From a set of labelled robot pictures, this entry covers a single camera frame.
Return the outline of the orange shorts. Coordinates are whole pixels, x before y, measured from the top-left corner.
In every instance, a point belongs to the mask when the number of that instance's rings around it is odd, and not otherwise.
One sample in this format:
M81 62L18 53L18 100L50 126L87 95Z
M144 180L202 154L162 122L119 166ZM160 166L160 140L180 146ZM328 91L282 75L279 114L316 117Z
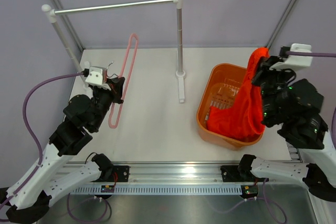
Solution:
M269 58L265 47L256 49L249 57L242 85L233 105L228 109L210 108L207 129L219 135L242 140L264 132L262 100L260 87L251 83L256 74L258 63Z

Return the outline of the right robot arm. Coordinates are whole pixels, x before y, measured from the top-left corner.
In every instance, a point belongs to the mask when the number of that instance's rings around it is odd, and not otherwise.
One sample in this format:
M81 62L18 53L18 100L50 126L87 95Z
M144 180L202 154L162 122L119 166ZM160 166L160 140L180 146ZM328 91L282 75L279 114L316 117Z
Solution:
M296 80L292 68L278 70L281 58L262 57L251 81L261 88L262 124L281 125L277 133L312 163L289 164L245 154L238 165L243 180L263 178L297 184L314 196L335 201L335 148L328 125L320 116L324 97L307 79Z

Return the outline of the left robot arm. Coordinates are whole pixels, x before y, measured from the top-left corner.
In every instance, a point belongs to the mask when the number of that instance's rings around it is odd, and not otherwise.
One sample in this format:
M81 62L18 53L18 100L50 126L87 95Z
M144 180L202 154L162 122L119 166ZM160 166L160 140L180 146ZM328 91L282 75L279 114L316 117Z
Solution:
M107 88L90 85L92 97L78 94L64 108L64 121L49 138L45 148L37 141L39 158L14 185L1 188L1 206L8 206L1 222L34 223L58 200L87 182L118 180L118 173L104 154L67 176L54 179L64 164L73 159L99 131L111 105L121 104L124 77L107 79Z

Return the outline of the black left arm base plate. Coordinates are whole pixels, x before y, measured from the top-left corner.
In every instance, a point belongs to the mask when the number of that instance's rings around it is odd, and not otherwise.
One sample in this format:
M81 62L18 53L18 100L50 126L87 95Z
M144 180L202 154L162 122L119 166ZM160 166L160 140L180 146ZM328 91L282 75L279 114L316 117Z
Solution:
M130 175L130 166L128 165L114 165L112 175L109 177L110 182L117 179L117 183L127 183Z

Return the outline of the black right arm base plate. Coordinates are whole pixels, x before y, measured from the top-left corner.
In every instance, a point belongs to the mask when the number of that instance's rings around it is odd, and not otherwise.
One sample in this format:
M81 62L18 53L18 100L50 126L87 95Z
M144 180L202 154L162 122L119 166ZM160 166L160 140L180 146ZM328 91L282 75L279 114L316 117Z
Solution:
M220 167L223 182L263 182L268 178L256 177L251 172L251 167L243 167L239 165L222 165Z

